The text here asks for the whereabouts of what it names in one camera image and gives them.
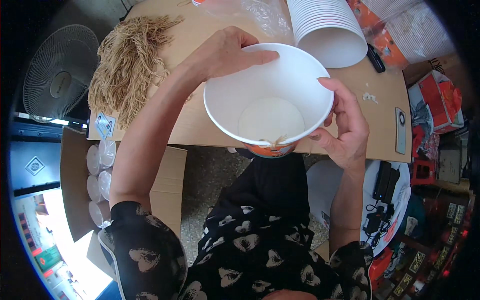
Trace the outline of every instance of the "tied string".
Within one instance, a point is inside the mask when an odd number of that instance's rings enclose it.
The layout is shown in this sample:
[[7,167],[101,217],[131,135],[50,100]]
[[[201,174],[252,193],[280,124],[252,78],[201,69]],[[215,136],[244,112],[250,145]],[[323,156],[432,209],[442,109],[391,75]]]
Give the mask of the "tied string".
[[278,146],[278,144],[284,142],[286,139],[287,139],[287,135],[286,135],[286,134],[285,134],[285,135],[282,135],[281,137],[279,137],[279,138],[278,138],[276,141],[274,141],[274,142],[271,142],[271,141],[266,140],[266,139],[261,139],[260,141],[262,141],[262,142],[268,142],[268,143],[270,143],[270,144],[267,145],[267,146],[259,145],[259,147],[260,147],[260,148],[270,148],[270,150],[275,151],[276,148],[277,148],[277,146]]

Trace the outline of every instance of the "electric fan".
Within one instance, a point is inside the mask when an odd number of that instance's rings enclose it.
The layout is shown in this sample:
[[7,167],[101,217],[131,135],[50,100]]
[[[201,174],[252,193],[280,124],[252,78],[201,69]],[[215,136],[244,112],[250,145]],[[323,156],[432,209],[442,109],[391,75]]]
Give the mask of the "electric fan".
[[61,119],[80,102],[98,66],[97,50],[93,31],[77,24],[60,28],[42,43],[24,81],[24,107],[31,119]]

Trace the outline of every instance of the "terrazzo floor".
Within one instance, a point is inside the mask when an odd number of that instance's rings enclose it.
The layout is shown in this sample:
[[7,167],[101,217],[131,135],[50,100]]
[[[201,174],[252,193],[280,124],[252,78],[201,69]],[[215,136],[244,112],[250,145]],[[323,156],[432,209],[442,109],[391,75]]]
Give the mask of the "terrazzo floor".
[[[177,146],[188,150],[183,180],[181,242],[185,248],[189,266],[197,255],[197,243],[203,231],[208,208],[217,201],[223,187],[229,186],[248,166],[250,160],[232,154],[226,148],[204,146]],[[314,163],[328,156],[304,155],[308,170]],[[328,239],[328,231],[312,215],[309,228],[315,233],[312,249]]]

